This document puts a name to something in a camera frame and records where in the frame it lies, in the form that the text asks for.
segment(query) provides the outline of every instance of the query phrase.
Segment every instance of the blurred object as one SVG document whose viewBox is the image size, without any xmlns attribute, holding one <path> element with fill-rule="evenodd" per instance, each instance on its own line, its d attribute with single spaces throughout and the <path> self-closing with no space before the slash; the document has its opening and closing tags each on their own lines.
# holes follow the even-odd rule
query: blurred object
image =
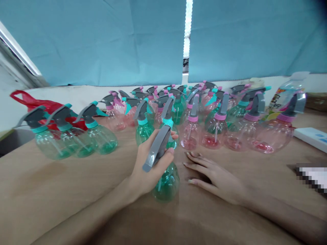
<svg viewBox="0 0 327 245">
<path fill-rule="evenodd" d="M 307 93 L 306 108 L 327 112 L 327 93 Z"/>
</svg>

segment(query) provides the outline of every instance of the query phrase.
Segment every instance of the blue curtain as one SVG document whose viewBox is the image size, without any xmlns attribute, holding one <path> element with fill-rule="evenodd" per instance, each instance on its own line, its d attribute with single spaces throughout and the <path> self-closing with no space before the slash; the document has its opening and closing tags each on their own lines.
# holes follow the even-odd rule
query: blue curtain
<svg viewBox="0 0 327 245">
<path fill-rule="evenodd" d="M 327 72 L 316 0 L 193 0 L 189 82 Z"/>
<path fill-rule="evenodd" d="M 182 81 L 185 0 L 2 0 L 0 20 L 52 85 Z"/>
</svg>

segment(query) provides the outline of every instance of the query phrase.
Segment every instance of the spray bottle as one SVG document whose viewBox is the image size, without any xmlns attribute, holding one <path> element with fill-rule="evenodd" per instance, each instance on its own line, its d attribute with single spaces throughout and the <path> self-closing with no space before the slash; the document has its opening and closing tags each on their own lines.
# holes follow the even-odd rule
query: spray bottle
<svg viewBox="0 0 327 245">
<path fill-rule="evenodd" d="M 293 137 L 292 121 L 298 113 L 303 113 L 305 105 L 306 95 L 298 91 L 286 105 L 286 111 L 280 113 L 276 119 L 256 125 L 256 134 L 248 139 L 250 148 L 265 154 L 284 148 Z"/>
<path fill-rule="evenodd" d="M 148 106 L 147 101 L 142 100 L 137 106 L 134 115 L 134 119 L 137 119 L 138 121 L 138 126 L 136 128 L 136 134 L 135 134 L 136 144 L 138 146 L 142 144 L 144 141 L 146 141 L 154 131 L 154 127 L 148 123 L 145 115 L 147 106 Z"/>
<path fill-rule="evenodd" d="M 23 121 L 35 133 L 35 143 L 40 151 L 48 158 L 53 160 L 61 160 L 69 157 L 72 152 L 66 147 L 60 139 L 61 132 L 58 130 L 50 130 L 47 126 L 39 123 L 42 119 L 49 118 L 49 114 L 45 112 L 45 106 L 39 106 L 29 113 L 25 114 L 14 128 L 21 126 Z"/>
<path fill-rule="evenodd" d="M 183 123 L 180 131 L 180 144 L 186 150 L 194 150 L 200 141 L 200 126 L 198 122 L 199 94 L 193 99 L 191 113 Z"/>
<path fill-rule="evenodd" d="M 249 107 L 251 107 L 251 106 L 249 106 L 249 104 L 250 104 L 250 101 L 254 98 L 256 92 L 261 91 L 262 93 L 264 93 L 265 91 L 270 90 L 270 89 L 271 89 L 271 87 L 267 86 L 267 87 L 259 87 L 259 88 L 255 88 L 255 89 L 250 89 L 250 90 L 246 91 L 243 98 L 238 103 L 238 105 L 233 107 L 232 109 L 230 109 L 227 112 L 226 122 L 227 122 L 228 128 L 232 123 L 236 122 L 239 118 L 243 118 L 245 116 L 247 110 L 249 109 Z"/>
<path fill-rule="evenodd" d="M 207 106 L 210 104 L 216 104 L 215 108 L 204 118 L 205 125 L 215 117 L 215 114 L 219 111 L 221 106 L 220 101 L 223 99 L 225 92 L 222 90 L 218 90 L 211 98 L 210 101 L 206 104 Z"/>
<path fill-rule="evenodd" d="M 156 103 L 158 103 L 158 108 L 154 115 L 154 125 L 156 128 L 162 124 L 161 115 L 162 115 L 162 111 L 164 110 L 164 105 L 168 99 L 169 99 L 169 95 L 163 95 L 160 96 L 158 99 L 156 99 Z"/>
<path fill-rule="evenodd" d="M 173 96 L 170 97 L 165 106 L 163 107 L 163 112 L 162 112 L 162 124 L 160 125 L 159 128 L 162 128 L 164 125 L 168 125 L 171 130 L 175 131 L 176 134 L 178 135 L 178 130 L 177 128 L 174 126 L 174 122 L 171 118 L 171 112 L 174 111 L 174 98 Z M 178 146 L 178 139 L 173 140 L 172 137 L 169 138 L 168 140 L 168 144 L 167 144 L 167 148 L 172 147 L 173 149 L 176 149 L 176 147 Z"/>
<path fill-rule="evenodd" d="M 154 142 L 151 145 L 149 154 L 143 165 L 143 170 L 149 172 L 153 166 L 164 155 L 169 138 L 171 138 L 170 126 L 164 125 L 157 134 Z M 158 202 L 170 202 L 176 196 L 180 185 L 180 177 L 176 165 L 172 162 L 157 185 L 152 190 L 152 195 Z"/>
<path fill-rule="evenodd" d="M 174 88 L 168 88 L 169 92 L 172 93 L 175 96 L 175 103 L 174 103 L 174 108 L 175 111 L 173 112 L 172 120 L 175 125 L 180 125 L 181 124 L 181 117 L 184 113 L 184 105 L 182 103 L 182 93 L 179 89 L 174 89 Z"/>
<path fill-rule="evenodd" d="M 101 103 L 106 104 L 107 108 L 107 123 L 111 131 L 118 132 L 126 128 L 126 123 L 124 122 L 124 116 L 119 111 L 117 111 L 111 104 L 115 97 L 112 94 L 107 95 L 102 100 Z"/>
<path fill-rule="evenodd" d="M 152 107 L 153 111 L 156 111 L 158 108 L 158 104 L 155 103 L 155 98 L 154 98 L 154 95 L 158 98 L 157 88 L 158 86 L 153 86 L 148 88 L 146 91 L 149 94 L 147 97 L 149 99 L 148 103 Z"/>
<path fill-rule="evenodd" d="M 63 105 L 54 111 L 48 118 L 45 125 L 54 120 L 61 131 L 61 140 L 66 148 L 77 158 L 88 157 L 93 154 L 97 148 L 96 141 L 90 138 L 84 130 L 73 127 L 66 122 L 66 117 L 78 116 L 70 108 L 71 104 Z"/>
<path fill-rule="evenodd" d="M 134 120 L 134 116 L 136 112 L 136 107 L 139 105 L 141 100 L 132 97 L 122 97 L 122 101 L 126 103 L 124 122 L 129 127 L 136 127 L 138 124 L 137 121 Z"/>
<path fill-rule="evenodd" d="M 256 92 L 252 109 L 229 127 L 226 137 L 226 146 L 233 151 L 246 151 L 248 147 L 248 138 L 253 137 L 257 130 L 260 113 L 265 112 L 265 98 L 262 92 Z"/>
<path fill-rule="evenodd" d="M 283 108 L 292 98 L 292 96 L 299 91 L 304 91 L 304 79 L 310 74 L 309 71 L 299 71 L 291 75 L 290 80 L 283 83 L 272 98 L 262 121 L 277 118 Z"/>
<path fill-rule="evenodd" d="M 106 127 L 99 125 L 97 121 L 93 119 L 93 116 L 108 116 L 103 113 L 98 107 L 98 102 L 94 101 L 85 107 L 78 115 L 74 123 L 78 122 L 82 117 L 84 118 L 85 125 L 88 128 L 87 134 L 90 138 L 95 139 L 98 147 L 96 151 L 100 155 L 106 155 L 113 152 L 117 145 L 118 140 L 116 136 Z"/>
<path fill-rule="evenodd" d="M 229 94 L 225 92 L 222 97 L 221 106 L 219 107 L 214 118 L 205 124 L 201 133 L 200 144 L 209 149 L 219 149 L 225 143 L 227 134 L 226 113 L 228 107 Z"/>
<path fill-rule="evenodd" d="M 228 102 L 228 108 L 229 111 L 233 107 L 237 106 L 238 102 L 240 101 L 240 98 L 238 97 L 239 94 L 243 94 L 248 90 L 248 88 L 251 87 L 251 84 L 243 84 L 243 85 L 236 85 L 231 88 L 232 92 L 230 94 L 230 99 Z"/>
</svg>

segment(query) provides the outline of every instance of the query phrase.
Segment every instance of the green spray bottle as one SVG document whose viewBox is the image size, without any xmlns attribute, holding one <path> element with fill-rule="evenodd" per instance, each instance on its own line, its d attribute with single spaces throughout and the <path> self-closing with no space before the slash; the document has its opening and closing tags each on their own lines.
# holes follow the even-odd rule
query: green spray bottle
<svg viewBox="0 0 327 245">
<path fill-rule="evenodd" d="M 138 126 L 136 128 L 136 144 L 139 146 L 146 141 L 154 131 L 152 124 L 149 124 L 146 118 L 146 110 L 148 104 L 146 100 L 142 100 L 136 108 L 134 120 L 137 119 Z"/>
<path fill-rule="evenodd" d="M 45 112 L 45 106 L 39 106 L 29 113 L 25 114 L 14 127 L 20 127 L 23 121 L 35 133 L 35 143 L 40 151 L 48 158 L 53 160 L 61 160 L 71 156 L 72 152 L 65 146 L 60 139 L 61 132 L 58 130 L 50 130 L 47 126 L 39 123 L 42 119 L 49 118 L 49 114 Z"/>
<path fill-rule="evenodd" d="M 237 119 L 240 119 L 245 116 L 247 110 L 251 108 L 251 105 L 249 106 L 249 104 L 250 101 L 253 100 L 253 98 L 255 97 L 256 92 L 262 92 L 264 94 L 265 91 L 270 89 L 271 86 L 259 87 L 259 88 L 247 90 L 244 93 L 243 98 L 237 104 L 237 106 L 233 107 L 227 112 L 226 122 L 227 122 L 228 129 L 234 122 L 236 122 Z"/>
<path fill-rule="evenodd" d="M 66 104 L 54 111 L 48 118 L 46 125 L 54 120 L 61 131 L 61 140 L 73 152 L 73 156 L 77 158 L 88 157 L 95 152 L 97 144 L 84 130 L 75 128 L 66 122 L 66 117 L 78 116 L 70 109 L 71 106 L 71 104 Z"/>
<path fill-rule="evenodd" d="M 182 93 L 179 89 L 174 89 L 174 88 L 168 88 L 168 91 L 172 93 L 175 96 L 175 103 L 174 103 L 174 108 L 175 111 L 173 112 L 172 120 L 175 125 L 180 125 L 181 124 L 181 117 L 184 113 L 184 104 L 182 103 Z"/>
<path fill-rule="evenodd" d="M 164 125 L 154 139 L 149 154 L 142 167 L 145 172 L 149 172 L 164 155 L 170 137 L 170 126 Z M 176 165 L 172 162 L 159 179 L 155 188 L 152 190 L 152 195 L 158 202 L 170 202 L 176 196 L 179 186 L 180 177 L 178 175 L 178 170 Z"/>
<path fill-rule="evenodd" d="M 174 111 L 174 96 L 171 96 L 165 106 L 163 107 L 163 111 L 162 111 L 162 124 L 160 125 L 160 129 L 164 126 L 164 125 L 168 125 L 171 130 L 175 131 L 176 134 L 178 135 L 178 130 L 177 128 L 174 126 L 174 122 L 172 120 L 171 117 L 171 112 Z M 168 143 L 167 143 L 167 148 L 172 147 L 173 149 L 176 149 L 176 147 L 178 146 L 178 139 L 173 140 L 172 137 L 169 138 Z"/>
<path fill-rule="evenodd" d="M 88 128 L 87 134 L 90 138 L 95 139 L 98 147 L 96 149 L 97 153 L 100 155 L 106 155 L 113 152 L 117 145 L 118 140 L 106 127 L 99 125 L 97 121 L 93 119 L 93 116 L 108 116 L 106 113 L 102 112 L 98 107 L 98 102 L 94 101 L 85 107 L 78 115 L 74 123 L 77 123 L 81 118 L 84 118 L 85 125 Z"/>
</svg>

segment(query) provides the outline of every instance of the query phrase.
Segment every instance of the fingernail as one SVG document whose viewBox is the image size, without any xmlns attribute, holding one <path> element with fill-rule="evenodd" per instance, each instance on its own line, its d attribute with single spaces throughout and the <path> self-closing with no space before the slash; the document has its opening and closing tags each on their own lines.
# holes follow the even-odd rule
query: fingernail
<svg viewBox="0 0 327 245">
<path fill-rule="evenodd" d="M 169 151 L 169 152 L 172 153 L 172 154 L 174 154 L 174 152 L 175 152 L 174 148 L 172 148 L 172 147 L 168 148 L 167 151 Z"/>
</svg>

